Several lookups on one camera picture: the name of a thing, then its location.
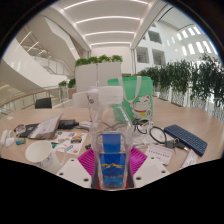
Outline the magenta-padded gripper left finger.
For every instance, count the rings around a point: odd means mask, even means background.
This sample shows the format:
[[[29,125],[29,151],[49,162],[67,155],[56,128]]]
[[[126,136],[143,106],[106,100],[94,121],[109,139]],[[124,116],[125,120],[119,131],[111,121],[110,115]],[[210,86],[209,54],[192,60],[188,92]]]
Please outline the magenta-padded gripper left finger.
[[[78,158],[70,158],[57,172],[57,176],[81,187],[96,189],[98,176],[95,173],[93,150],[87,150]]]

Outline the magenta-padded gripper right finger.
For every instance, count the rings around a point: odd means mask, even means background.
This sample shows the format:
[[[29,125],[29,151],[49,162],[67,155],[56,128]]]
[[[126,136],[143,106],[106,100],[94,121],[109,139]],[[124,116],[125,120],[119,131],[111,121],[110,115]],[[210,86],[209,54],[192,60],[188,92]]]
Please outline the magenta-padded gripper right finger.
[[[140,188],[169,175],[169,171],[155,157],[146,156],[137,148],[130,152],[127,185]]]

